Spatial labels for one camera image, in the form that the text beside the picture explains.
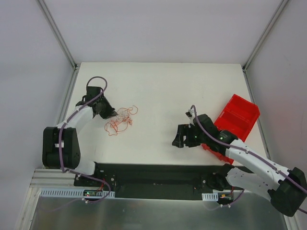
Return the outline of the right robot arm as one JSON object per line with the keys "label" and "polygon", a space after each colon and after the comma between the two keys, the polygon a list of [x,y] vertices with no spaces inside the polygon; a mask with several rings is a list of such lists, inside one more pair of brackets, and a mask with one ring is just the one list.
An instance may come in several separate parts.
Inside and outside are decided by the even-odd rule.
{"label": "right robot arm", "polygon": [[229,157],[244,167],[245,172],[231,164],[225,164],[207,180],[211,189],[223,191],[229,186],[253,192],[265,199],[285,216],[293,217],[307,197],[307,180],[297,167],[288,169],[260,156],[235,134],[219,130],[206,115],[186,112],[188,124],[178,125],[172,142],[178,148],[205,144],[210,150]]}

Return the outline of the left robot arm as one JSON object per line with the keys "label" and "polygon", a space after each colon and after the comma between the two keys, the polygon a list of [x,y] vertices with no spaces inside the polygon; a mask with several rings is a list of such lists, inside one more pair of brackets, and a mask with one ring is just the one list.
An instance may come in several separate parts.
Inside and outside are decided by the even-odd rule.
{"label": "left robot arm", "polygon": [[95,162],[81,156],[78,133],[96,115],[102,119],[117,116],[100,87],[87,86],[86,95],[79,101],[72,114],[55,127],[46,127],[43,132],[42,162],[50,169],[73,170],[85,174],[90,186],[101,182],[101,174],[95,171]]}

